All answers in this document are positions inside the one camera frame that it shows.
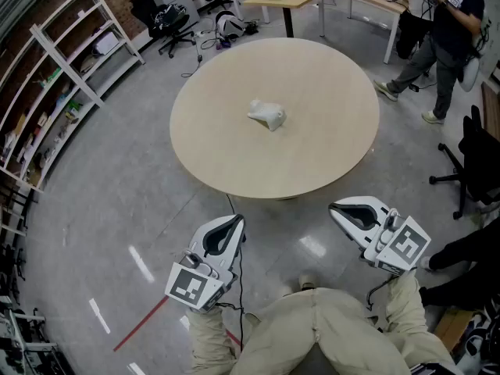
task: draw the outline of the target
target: rolling chair base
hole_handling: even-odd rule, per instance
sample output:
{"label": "rolling chair base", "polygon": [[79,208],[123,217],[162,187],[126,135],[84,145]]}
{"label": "rolling chair base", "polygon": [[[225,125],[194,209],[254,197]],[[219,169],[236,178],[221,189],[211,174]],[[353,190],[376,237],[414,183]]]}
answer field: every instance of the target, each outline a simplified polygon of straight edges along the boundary
{"label": "rolling chair base", "polygon": [[444,143],[440,143],[437,145],[437,149],[439,151],[445,151],[446,155],[450,158],[455,167],[454,174],[447,175],[446,177],[429,177],[430,184],[436,184],[437,182],[446,182],[448,180],[458,180],[460,182],[460,204],[459,211],[454,211],[453,219],[457,220],[463,215],[463,207],[466,204],[466,193],[467,193],[467,183],[465,179],[463,179],[463,166],[460,164],[459,160],[456,159],[454,154],[450,151],[447,145]]}
{"label": "rolling chair base", "polygon": [[172,51],[177,43],[186,42],[186,43],[191,43],[193,46],[196,45],[196,41],[194,39],[184,39],[188,35],[194,37],[195,32],[190,31],[186,32],[185,34],[172,34],[172,40],[170,40],[169,42],[165,43],[162,47],[160,47],[158,53],[162,55],[163,50],[165,50],[167,47],[170,46],[169,57],[172,59],[173,58]]}

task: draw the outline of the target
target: person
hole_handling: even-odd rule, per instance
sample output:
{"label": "person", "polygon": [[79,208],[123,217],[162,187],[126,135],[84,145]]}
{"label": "person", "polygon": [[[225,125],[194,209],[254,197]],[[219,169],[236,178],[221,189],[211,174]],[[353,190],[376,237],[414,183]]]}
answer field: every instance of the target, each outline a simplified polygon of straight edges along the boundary
{"label": "person", "polygon": [[396,51],[402,59],[407,59],[417,43],[432,29],[434,7],[425,0],[408,0],[408,9],[399,19],[401,33],[396,42]]}
{"label": "person", "polygon": [[[378,91],[395,102],[399,93],[437,62],[436,104],[433,110],[422,114],[428,123],[445,122],[453,87],[472,49],[473,36],[480,33],[484,12],[484,0],[436,1],[432,32],[424,38],[399,77],[389,83],[373,82]],[[455,8],[451,1],[458,1],[459,7]]]}
{"label": "person", "polygon": [[358,300],[344,291],[316,288],[317,282],[302,277],[300,285],[308,290],[285,295],[258,317],[250,315],[252,334],[239,359],[220,307],[205,314],[188,310],[192,373],[401,375],[421,363],[435,363],[446,374],[459,374],[442,342],[427,330],[414,273],[388,284],[383,333]]}
{"label": "person", "polygon": [[500,218],[483,229],[449,243],[439,253],[423,257],[420,266],[428,271],[443,270],[462,261],[477,262],[469,271],[446,284],[420,289],[423,305],[457,305],[462,309],[482,309],[500,293],[497,261],[500,253],[498,235]]}

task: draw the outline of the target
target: gray pants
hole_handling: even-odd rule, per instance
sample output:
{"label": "gray pants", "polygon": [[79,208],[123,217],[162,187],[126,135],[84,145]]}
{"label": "gray pants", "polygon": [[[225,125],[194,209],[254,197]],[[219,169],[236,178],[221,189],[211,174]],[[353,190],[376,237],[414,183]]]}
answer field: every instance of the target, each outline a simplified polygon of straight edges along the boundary
{"label": "gray pants", "polygon": [[437,61],[437,100],[434,107],[436,118],[443,120],[452,102],[453,87],[463,59],[454,59],[450,53],[440,47],[434,39],[427,35],[422,46],[413,55],[405,66],[398,79],[387,84],[391,93],[401,93],[416,78],[426,72]]}

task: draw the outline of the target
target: white shelf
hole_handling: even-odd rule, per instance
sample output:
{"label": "white shelf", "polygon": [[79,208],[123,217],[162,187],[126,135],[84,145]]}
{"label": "white shelf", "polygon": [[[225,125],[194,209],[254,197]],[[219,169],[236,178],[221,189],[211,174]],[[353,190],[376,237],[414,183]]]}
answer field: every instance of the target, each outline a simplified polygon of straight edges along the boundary
{"label": "white shelf", "polygon": [[3,74],[2,80],[0,80],[0,90],[3,89],[5,81],[7,80],[8,77],[10,77],[10,74],[13,72],[16,65],[24,57],[24,55],[26,54],[26,52],[33,43],[34,43],[34,37],[31,36],[26,42],[26,44],[23,46],[23,48],[21,48],[21,50],[17,53],[14,60],[10,63],[9,68],[7,68],[6,72]]}
{"label": "white shelf", "polygon": [[40,28],[43,30],[46,27],[48,27],[53,20],[55,20],[60,13],[62,13],[71,3],[73,3],[75,0],[66,0],[63,4],[61,4],[56,11],[54,11],[49,18],[43,22],[42,25],[40,25]]}
{"label": "white shelf", "polygon": [[98,9],[99,7],[101,7],[102,3],[97,3],[96,5],[93,5],[90,9],[88,9],[85,14],[83,16],[80,16],[78,17],[78,20],[76,20],[75,22],[73,22],[71,24],[71,26],[66,29],[61,36],[58,37],[58,39],[54,42],[54,45],[58,45],[62,39],[64,39],[66,36],[68,36],[68,34],[73,30],[75,29],[78,24],[83,21],[85,18],[87,18],[88,16],[90,16],[96,9]]}
{"label": "white shelf", "polygon": [[102,97],[112,85],[120,79],[137,61],[139,57],[132,55],[111,77],[109,77],[104,84],[95,92],[97,96]]}
{"label": "white shelf", "polygon": [[78,48],[68,57],[66,62],[71,64],[76,57],[78,57],[83,50],[85,50],[95,39],[101,36],[106,29],[113,25],[113,21],[109,20],[104,25],[102,25],[97,32],[95,32],[92,36],[88,37]]}
{"label": "white shelf", "polygon": [[24,80],[24,82],[21,84],[20,88],[17,90],[17,93],[16,95],[14,96],[14,98],[12,99],[12,101],[10,102],[10,105],[9,107],[7,108],[7,111],[5,112],[5,115],[3,116],[2,118],[2,121],[0,122],[0,130],[2,129],[3,127],[3,124],[5,123],[5,121],[7,120],[7,116],[10,114],[10,110],[13,109],[13,106],[16,104],[16,101],[18,99],[18,97],[21,95],[21,92],[23,91],[23,89],[26,87],[26,85],[28,84],[28,82],[30,81],[31,77],[37,72],[38,68],[40,67],[40,65],[44,62],[44,60],[48,57],[48,53],[45,53],[40,60],[38,60],[38,62],[35,64],[35,66],[33,67],[33,69],[26,75],[26,79]]}
{"label": "white shelf", "polygon": [[45,95],[48,93],[52,85],[59,79],[59,77],[63,74],[63,70],[60,70],[51,80],[50,84],[45,85],[44,90],[41,91],[41,93],[38,95],[37,99],[34,101],[33,105],[30,108],[30,111],[28,115],[26,116],[26,119],[23,122],[23,126],[21,127],[21,131],[19,134],[16,136],[16,140],[14,141],[14,144],[12,145],[12,148],[10,149],[9,155],[7,155],[7,160],[5,161],[4,167],[7,168],[7,165],[9,164],[9,160],[12,157],[14,153],[14,148],[17,145],[17,142],[19,141],[21,134],[23,134],[23,130],[26,127],[28,121],[30,120],[31,116],[33,116],[34,111],[37,109],[38,105],[41,103]]}
{"label": "white shelf", "polygon": [[77,117],[78,122],[73,123],[73,124],[68,126],[68,129],[66,130],[66,136],[57,145],[55,145],[55,151],[52,153],[50,159],[45,163],[45,166],[41,170],[41,177],[40,177],[40,180],[38,181],[37,188],[40,188],[41,182],[47,176],[48,170],[50,170],[50,167],[54,163],[57,155],[61,152],[61,149],[63,148],[64,144],[68,142],[68,140],[71,137],[71,134],[75,131],[75,129],[77,129],[77,127],[78,127],[78,125],[80,125],[82,119],[90,112],[90,110],[92,109],[93,106],[94,106],[94,102],[89,102],[80,108],[80,111],[78,112],[78,117]]}
{"label": "white shelf", "polygon": [[111,57],[111,56],[112,56],[113,54],[115,54],[115,53],[116,53],[116,52],[117,52],[117,51],[118,51],[118,50],[119,50],[119,49],[120,49],[123,45],[125,45],[125,43],[126,43],[126,42],[125,42],[125,40],[123,40],[123,39],[122,39],[121,41],[119,41],[119,42],[118,42],[118,45],[116,45],[114,48],[112,48],[112,50],[111,50],[108,54],[103,55],[103,56],[102,56],[102,57],[101,57],[101,58],[100,58],[100,59],[96,62],[96,64],[94,64],[94,66],[93,66],[92,68],[90,68],[90,69],[89,69],[89,71],[88,71],[86,74],[84,74],[84,75],[82,76],[82,78],[83,78],[84,80],[87,80],[88,78],[90,78],[90,77],[92,76],[92,74],[93,74],[95,71],[97,71],[97,69],[98,69],[98,68],[99,68],[102,64],[104,64],[104,63],[108,60],[108,58],[109,58],[109,57]]}
{"label": "white shelf", "polygon": [[32,153],[31,156],[26,157],[24,160],[23,168],[21,170],[20,178],[23,179],[24,175],[26,175],[26,171],[28,169],[28,166],[30,165],[31,160],[33,159],[34,153],[38,150],[38,147],[40,147],[40,144],[42,143],[45,135],[47,134],[48,130],[52,126],[52,124],[55,122],[59,114],[66,108],[70,100],[73,98],[73,96],[80,90],[78,86],[75,86],[73,90],[66,96],[64,101],[62,101],[60,104],[58,104],[54,112],[50,115],[49,118],[47,118],[47,123],[41,127],[40,132],[38,133],[37,137],[34,139],[33,144],[32,144]]}

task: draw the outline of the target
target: round wooden table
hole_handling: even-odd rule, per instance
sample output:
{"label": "round wooden table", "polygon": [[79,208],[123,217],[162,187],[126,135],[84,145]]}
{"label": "round wooden table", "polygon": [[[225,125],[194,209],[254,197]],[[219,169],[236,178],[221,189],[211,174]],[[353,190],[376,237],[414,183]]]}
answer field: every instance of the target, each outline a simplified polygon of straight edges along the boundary
{"label": "round wooden table", "polygon": [[[281,104],[274,132],[247,117],[254,99]],[[173,105],[170,137],[204,184],[247,198],[290,198],[345,175],[377,134],[378,99],[350,58],[304,39],[237,45],[208,61]]]}

